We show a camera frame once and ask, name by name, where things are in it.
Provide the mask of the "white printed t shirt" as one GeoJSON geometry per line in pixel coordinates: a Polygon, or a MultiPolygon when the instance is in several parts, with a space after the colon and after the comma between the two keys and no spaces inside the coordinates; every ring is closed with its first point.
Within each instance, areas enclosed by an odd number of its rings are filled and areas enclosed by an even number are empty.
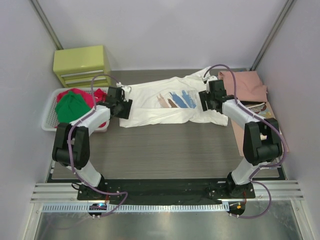
{"type": "Polygon", "coordinates": [[[212,123],[226,127],[228,117],[215,111],[203,111],[199,92],[207,89],[203,76],[209,68],[184,77],[130,85],[132,106],[128,119],[120,119],[122,128],[156,124],[212,123]]]}

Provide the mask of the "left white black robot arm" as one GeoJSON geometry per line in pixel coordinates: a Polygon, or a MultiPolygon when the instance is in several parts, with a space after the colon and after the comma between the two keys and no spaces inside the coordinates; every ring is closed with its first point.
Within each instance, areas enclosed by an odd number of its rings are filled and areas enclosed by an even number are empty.
{"type": "Polygon", "coordinates": [[[93,98],[93,107],[70,122],[60,121],[55,133],[52,159],[70,169],[80,180],[78,199],[101,199],[107,195],[105,178],[90,162],[90,136],[111,118],[128,119],[133,101],[131,89],[118,84],[109,87],[105,99],[93,98]]]}

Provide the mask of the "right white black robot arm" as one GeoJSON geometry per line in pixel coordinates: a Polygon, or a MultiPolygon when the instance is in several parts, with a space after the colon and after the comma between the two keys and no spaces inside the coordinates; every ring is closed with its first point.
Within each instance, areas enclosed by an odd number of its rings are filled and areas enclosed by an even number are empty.
{"type": "Polygon", "coordinates": [[[243,159],[226,180],[227,194],[237,198],[261,168],[283,154],[279,124],[275,118],[258,116],[234,95],[228,95],[221,79],[207,77],[204,82],[206,90],[199,92],[202,110],[215,110],[243,129],[243,159]]]}

